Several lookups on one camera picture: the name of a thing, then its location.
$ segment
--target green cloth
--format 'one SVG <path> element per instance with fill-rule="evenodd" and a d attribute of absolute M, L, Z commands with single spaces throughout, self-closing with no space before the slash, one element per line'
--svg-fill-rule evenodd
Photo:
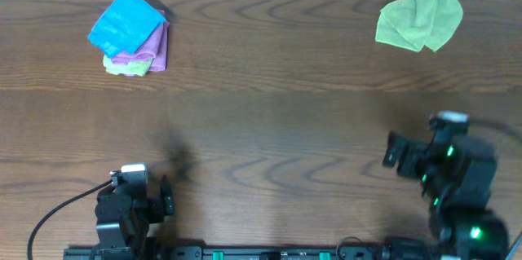
<path fill-rule="evenodd" d="M 144 76 L 153 63 L 152 59 L 147 61 L 129 61 L 129 64 L 113 64 L 111 59 L 104 55 L 104 67 L 107 73 L 118 75 L 124 73 L 126 75 Z"/>
<path fill-rule="evenodd" d="M 458 0 L 396 0 L 381 10 L 375 41 L 437 51 L 453 36 L 462 14 Z"/>

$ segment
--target folded cloth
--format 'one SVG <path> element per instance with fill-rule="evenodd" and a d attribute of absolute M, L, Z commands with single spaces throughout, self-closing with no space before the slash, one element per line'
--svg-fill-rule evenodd
<path fill-rule="evenodd" d="M 161 72 L 166 68 L 166 51 L 168 42 L 169 22 L 165 21 L 154 30 L 145 43 L 138 50 L 129 54 L 120 52 L 111 61 L 113 64 L 128 64 L 130 61 L 142 61 L 153 58 L 149 71 Z"/>
<path fill-rule="evenodd" d="M 160 47 L 161 36 L 163 35 L 163 26 L 165 23 L 166 22 L 160 24 L 134 53 L 122 51 L 111 58 L 113 64 L 127 64 L 129 61 L 143 61 L 155 58 Z"/>
<path fill-rule="evenodd" d="M 462 14 L 458 0 L 397 0 L 381 10 L 375 41 L 437 51 L 453 36 Z"/>
<path fill-rule="evenodd" d="M 104 67 L 107 73 L 118 75 L 123 73 L 127 76 L 144 76 L 145 73 L 150 68 L 153 60 L 145 60 L 145 61 L 130 61 L 128 64 L 113 64 L 111 59 L 104 55 Z"/>
<path fill-rule="evenodd" d="M 165 17 L 144 0 L 114 0 L 88 38 L 109 58 L 121 51 L 134 53 Z"/>
<path fill-rule="evenodd" d="M 163 23 L 163 34 L 161 35 L 160 47 L 157 50 L 156 58 L 154 58 L 153 63 L 148 69 L 151 72 L 162 72 L 166 68 L 166 51 L 169 36 L 167 30 L 169 25 L 168 21 Z"/>

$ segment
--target table surface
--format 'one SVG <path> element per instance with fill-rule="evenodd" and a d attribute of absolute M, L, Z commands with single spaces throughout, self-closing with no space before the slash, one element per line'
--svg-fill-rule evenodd
<path fill-rule="evenodd" d="M 86 39 L 112 0 L 0 0 L 0 258 L 24 258 L 62 201 L 146 161 L 177 214 L 151 235 L 208 245 L 427 238 L 428 202 L 381 166 L 387 132 L 426 138 L 441 109 L 522 130 L 522 0 L 460 0 L 433 53 L 374 41 L 393 0 L 148 0 L 168 69 L 107 74 Z M 522 228 L 519 141 L 474 128 L 499 168 L 489 206 Z M 95 196 L 42 228 L 36 259 L 93 245 Z"/>

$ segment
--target green connector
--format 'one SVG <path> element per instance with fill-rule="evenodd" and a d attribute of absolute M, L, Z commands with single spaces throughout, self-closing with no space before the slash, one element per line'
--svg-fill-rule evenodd
<path fill-rule="evenodd" d="M 319 260 L 330 260 L 330 253 L 320 252 L 319 253 Z"/>
<path fill-rule="evenodd" d="M 213 252 L 212 260 L 223 260 L 225 258 L 225 254 L 223 252 Z"/>

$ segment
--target stack of cloths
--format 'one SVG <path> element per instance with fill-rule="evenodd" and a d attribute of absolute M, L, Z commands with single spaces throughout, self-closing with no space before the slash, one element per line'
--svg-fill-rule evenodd
<path fill-rule="evenodd" d="M 107 73 L 144 76 L 165 70 L 169 22 L 164 15 L 144 0 L 114 0 L 88 37 L 105 53 Z"/>

